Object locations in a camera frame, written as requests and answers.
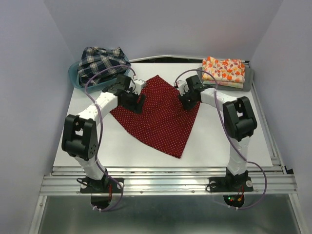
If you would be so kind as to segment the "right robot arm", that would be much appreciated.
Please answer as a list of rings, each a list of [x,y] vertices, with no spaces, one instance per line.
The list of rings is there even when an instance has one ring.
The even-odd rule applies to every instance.
[[[210,177],[207,190],[213,193],[253,191],[247,170],[247,153],[251,136],[257,128],[250,100],[232,97],[217,89],[204,86],[197,75],[176,81],[178,99],[185,110],[199,102],[217,109],[221,125],[230,144],[229,162],[224,177]]]

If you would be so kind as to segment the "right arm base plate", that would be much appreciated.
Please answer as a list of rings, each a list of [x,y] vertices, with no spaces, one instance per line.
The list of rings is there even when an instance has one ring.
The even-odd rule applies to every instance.
[[[210,177],[208,178],[206,191],[210,193],[235,193],[238,191],[252,192],[254,191],[251,178],[232,179],[226,177]]]

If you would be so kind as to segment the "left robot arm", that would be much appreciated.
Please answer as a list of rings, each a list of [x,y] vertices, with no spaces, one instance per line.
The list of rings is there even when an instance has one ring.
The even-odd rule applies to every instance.
[[[119,106],[140,114],[145,101],[141,91],[145,86],[143,80],[118,75],[115,83],[104,88],[85,110],[65,118],[61,148],[85,171],[85,177],[78,179],[81,193],[107,190],[108,172],[100,165],[97,156],[102,135],[97,133],[97,127],[102,127],[104,117]]]

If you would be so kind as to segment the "red polka dot skirt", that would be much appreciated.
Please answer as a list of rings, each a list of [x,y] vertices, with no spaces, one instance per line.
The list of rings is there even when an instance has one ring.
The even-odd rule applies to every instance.
[[[111,111],[112,116],[143,144],[181,158],[200,104],[185,110],[178,99],[179,91],[160,76],[148,79],[142,94],[145,101],[140,114],[119,106]]]

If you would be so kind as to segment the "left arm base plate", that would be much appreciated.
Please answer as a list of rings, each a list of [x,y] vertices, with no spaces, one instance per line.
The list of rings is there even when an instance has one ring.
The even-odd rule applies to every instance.
[[[120,185],[123,184],[123,178],[117,178],[117,183],[105,177],[102,180],[94,180],[89,177],[77,178],[80,184],[80,193],[82,194],[108,194],[121,193]]]

